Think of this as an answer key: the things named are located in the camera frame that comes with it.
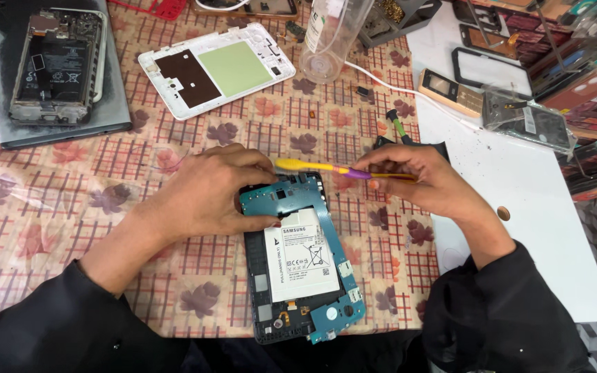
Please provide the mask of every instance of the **hand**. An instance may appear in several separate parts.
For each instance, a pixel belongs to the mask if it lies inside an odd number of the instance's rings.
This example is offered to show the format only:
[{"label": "hand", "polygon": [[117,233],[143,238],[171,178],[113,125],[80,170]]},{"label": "hand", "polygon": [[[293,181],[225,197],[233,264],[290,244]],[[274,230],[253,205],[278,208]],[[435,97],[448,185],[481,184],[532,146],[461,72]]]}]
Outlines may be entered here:
[{"label": "hand", "polygon": [[160,191],[137,204],[79,260],[82,271],[119,295],[144,263],[172,242],[280,227],[277,216],[241,215],[235,200],[245,185],[276,181],[271,161],[241,144],[187,157]]},{"label": "hand", "polygon": [[386,144],[361,157],[353,165],[376,173],[410,173],[416,184],[397,179],[374,178],[371,188],[393,194],[424,210],[453,220],[475,218],[492,209],[433,147]]},{"label": "hand", "polygon": [[150,221],[169,242],[252,232],[280,224],[280,220],[239,213],[239,189],[276,181],[273,164],[257,149],[238,143],[214,147],[187,157],[167,184],[136,208],[153,216]]},{"label": "hand", "polygon": [[355,169],[368,166],[375,173],[417,175],[416,184],[381,177],[370,180],[368,185],[452,218],[464,233],[478,269],[515,250],[515,242],[493,209],[435,148],[386,144],[353,165]]}]

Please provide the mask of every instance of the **plastic bottle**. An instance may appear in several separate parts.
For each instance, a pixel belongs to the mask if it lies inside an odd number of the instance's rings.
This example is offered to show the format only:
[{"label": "plastic bottle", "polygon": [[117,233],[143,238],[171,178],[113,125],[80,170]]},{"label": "plastic bottle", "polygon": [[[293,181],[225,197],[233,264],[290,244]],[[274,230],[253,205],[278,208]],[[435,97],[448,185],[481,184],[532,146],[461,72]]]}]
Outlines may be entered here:
[{"label": "plastic bottle", "polygon": [[314,0],[298,67],[309,80],[336,80],[374,0]]}]

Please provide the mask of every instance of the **gold feature phone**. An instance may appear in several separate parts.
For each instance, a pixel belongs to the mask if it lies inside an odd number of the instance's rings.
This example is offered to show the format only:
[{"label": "gold feature phone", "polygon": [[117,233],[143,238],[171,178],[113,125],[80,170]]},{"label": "gold feature phone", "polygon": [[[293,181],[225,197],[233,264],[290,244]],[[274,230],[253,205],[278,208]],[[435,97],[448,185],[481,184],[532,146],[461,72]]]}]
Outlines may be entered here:
[{"label": "gold feature phone", "polygon": [[420,72],[419,92],[470,117],[483,114],[483,95],[428,69]]}]

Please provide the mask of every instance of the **phone screen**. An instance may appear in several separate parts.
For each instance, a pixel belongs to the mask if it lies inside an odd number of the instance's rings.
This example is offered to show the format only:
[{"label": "phone screen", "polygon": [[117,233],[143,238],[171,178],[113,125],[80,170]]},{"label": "phone screen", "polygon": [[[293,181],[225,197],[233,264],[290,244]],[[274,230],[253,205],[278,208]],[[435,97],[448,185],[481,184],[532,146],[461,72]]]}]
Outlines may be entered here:
[{"label": "phone screen", "polygon": [[436,75],[430,77],[430,88],[439,91],[443,95],[448,95],[448,89],[451,87],[451,83],[447,80],[443,80]]}]

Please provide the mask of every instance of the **black clothing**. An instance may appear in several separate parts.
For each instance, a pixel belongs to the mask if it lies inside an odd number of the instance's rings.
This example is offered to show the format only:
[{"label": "black clothing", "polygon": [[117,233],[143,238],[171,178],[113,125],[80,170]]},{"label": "black clothing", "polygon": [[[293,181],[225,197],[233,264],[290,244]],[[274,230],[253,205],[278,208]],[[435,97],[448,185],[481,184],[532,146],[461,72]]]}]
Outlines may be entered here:
[{"label": "black clothing", "polygon": [[[0,372],[392,372],[413,366],[407,351],[418,333],[314,346],[303,338],[267,346],[162,338],[74,262],[0,312]],[[449,372],[593,372],[575,324],[520,243],[481,271],[469,257],[439,277],[422,338],[427,357]]]}]

